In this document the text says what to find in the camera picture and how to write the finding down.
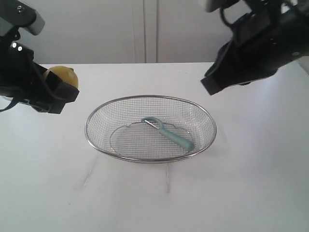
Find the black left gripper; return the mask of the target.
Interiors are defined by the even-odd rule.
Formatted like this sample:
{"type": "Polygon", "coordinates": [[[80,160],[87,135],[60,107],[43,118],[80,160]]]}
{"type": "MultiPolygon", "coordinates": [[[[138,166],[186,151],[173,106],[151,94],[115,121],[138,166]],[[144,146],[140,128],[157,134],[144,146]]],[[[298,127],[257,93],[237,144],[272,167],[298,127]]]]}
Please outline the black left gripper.
{"type": "Polygon", "coordinates": [[[32,106],[39,113],[60,114],[67,103],[74,102],[79,89],[33,61],[33,50],[18,43],[19,27],[11,27],[0,37],[0,95],[11,102],[0,111],[7,111],[18,103],[32,106]],[[46,92],[46,84],[51,95],[46,92]]]}

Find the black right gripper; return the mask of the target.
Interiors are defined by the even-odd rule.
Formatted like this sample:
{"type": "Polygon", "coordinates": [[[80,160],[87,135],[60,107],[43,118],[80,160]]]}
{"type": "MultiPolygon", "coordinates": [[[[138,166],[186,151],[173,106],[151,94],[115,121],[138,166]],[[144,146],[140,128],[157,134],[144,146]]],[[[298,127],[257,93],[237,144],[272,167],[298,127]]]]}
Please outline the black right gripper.
{"type": "Polygon", "coordinates": [[[227,87],[271,77],[282,66],[309,55],[307,0],[248,0],[250,12],[228,23],[223,45],[201,83],[210,95],[227,87]]]}

